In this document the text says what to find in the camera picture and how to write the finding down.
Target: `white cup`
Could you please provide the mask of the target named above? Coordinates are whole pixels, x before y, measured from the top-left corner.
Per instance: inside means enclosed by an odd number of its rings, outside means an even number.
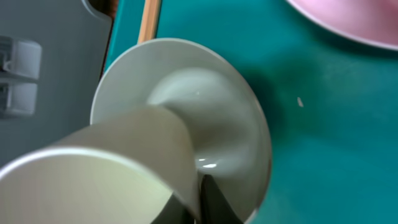
[[[147,106],[77,131],[0,171],[0,223],[150,223],[174,194],[200,217],[180,118]]]

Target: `pink plate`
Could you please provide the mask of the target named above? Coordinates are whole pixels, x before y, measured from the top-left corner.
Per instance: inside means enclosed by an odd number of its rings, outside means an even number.
[[[313,22],[349,39],[398,50],[398,0],[287,0]]]

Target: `wooden stick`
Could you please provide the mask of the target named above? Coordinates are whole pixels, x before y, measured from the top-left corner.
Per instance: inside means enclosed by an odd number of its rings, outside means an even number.
[[[145,0],[138,44],[155,38],[161,2],[161,0]]]

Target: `teal table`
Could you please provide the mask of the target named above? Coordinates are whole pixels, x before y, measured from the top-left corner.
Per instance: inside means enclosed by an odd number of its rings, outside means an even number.
[[[136,44],[143,5],[121,1],[107,65]],[[338,37],[283,0],[164,0],[157,36],[218,52],[259,98],[274,166],[255,224],[398,223],[397,52]]]

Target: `white saucer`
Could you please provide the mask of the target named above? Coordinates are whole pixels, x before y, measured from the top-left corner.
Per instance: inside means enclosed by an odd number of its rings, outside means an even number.
[[[242,221],[257,212],[271,173],[271,139],[244,78],[210,49],[155,39],[118,57],[99,83],[91,123],[146,104],[187,125],[200,175],[211,174]]]

